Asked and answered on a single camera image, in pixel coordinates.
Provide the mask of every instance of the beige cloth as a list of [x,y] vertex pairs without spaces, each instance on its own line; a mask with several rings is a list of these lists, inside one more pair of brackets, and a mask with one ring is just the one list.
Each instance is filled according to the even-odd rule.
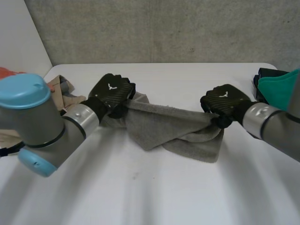
[[[51,97],[55,103],[55,106],[58,111],[70,110],[76,104],[86,100],[85,96],[77,96],[77,97],[69,97],[62,94],[60,80],[63,76],[58,75],[53,80],[51,80],[48,84],[54,87],[54,92],[51,93]],[[74,86],[68,81],[65,81],[68,87],[68,93],[70,94],[74,90]],[[9,148],[12,147],[22,140],[20,139],[18,133],[15,130],[1,130],[0,129],[0,148]]]

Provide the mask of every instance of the white wall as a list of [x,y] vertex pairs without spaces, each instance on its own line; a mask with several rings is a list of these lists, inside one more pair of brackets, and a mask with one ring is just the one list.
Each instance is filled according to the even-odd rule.
[[23,0],[0,0],[0,67],[43,77],[52,68]]

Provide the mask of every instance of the teal fabric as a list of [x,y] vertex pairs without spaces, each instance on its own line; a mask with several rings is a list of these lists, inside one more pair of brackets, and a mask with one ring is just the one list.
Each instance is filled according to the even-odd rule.
[[283,76],[260,78],[258,89],[271,106],[286,111],[298,74],[296,69]]

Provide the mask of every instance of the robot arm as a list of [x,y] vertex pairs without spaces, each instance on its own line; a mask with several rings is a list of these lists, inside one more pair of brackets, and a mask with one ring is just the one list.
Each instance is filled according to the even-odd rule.
[[299,102],[300,77],[297,78],[288,112],[265,103],[251,102],[243,92],[229,84],[216,87],[201,98],[201,105],[206,112],[219,115],[212,121],[217,126],[225,128],[231,121],[236,120],[250,134],[298,162],[300,162]]
[[18,158],[32,171],[48,177],[106,114],[115,119],[122,117],[127,109],[121,103],[134,94],[134,83],[120,75],[106,74],[86,101],[61,117],[41,77],[15,75],[0,82],[1,128],[10,125],[18,132],[25,144]]

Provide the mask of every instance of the gray towel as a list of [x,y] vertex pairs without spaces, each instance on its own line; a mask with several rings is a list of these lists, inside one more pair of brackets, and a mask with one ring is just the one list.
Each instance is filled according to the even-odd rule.
[[144,150],[162,145],[179,155],[213,163],[218,159],[224,131],[211,125],[214,114],[192,112],[149,103],[146,95],[136,93],[119,120],[107,116],[101,126],[127,128],[129,136]]

